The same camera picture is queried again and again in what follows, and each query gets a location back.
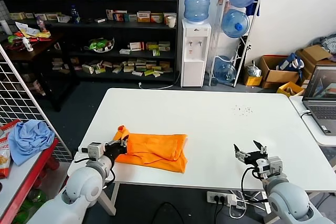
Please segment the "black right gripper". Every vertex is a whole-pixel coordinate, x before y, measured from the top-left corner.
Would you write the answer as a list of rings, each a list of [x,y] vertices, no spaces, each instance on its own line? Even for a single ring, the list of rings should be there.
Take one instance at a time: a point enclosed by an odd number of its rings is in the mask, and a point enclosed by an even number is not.
[[[238,160],[244,160],[244,163],[246,165],[258,166],[257,160],[268,158],[267,147],[263,146],[261,143],[255,141],[255,140],[253,140],[253,143],[256,145],[256,147],[260,151],[245,153],[245,152],[241,151],[236,144],[234,144],[235,157]]]

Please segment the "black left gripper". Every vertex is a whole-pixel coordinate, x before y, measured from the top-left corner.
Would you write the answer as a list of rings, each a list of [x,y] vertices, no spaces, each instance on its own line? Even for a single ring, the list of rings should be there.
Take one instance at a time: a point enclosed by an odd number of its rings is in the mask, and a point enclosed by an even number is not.
[[[127,153],[127,141],[129,136],[122,136],[116,140],[111,140],[105,145],[104,156],[117,158],[121,154]]]

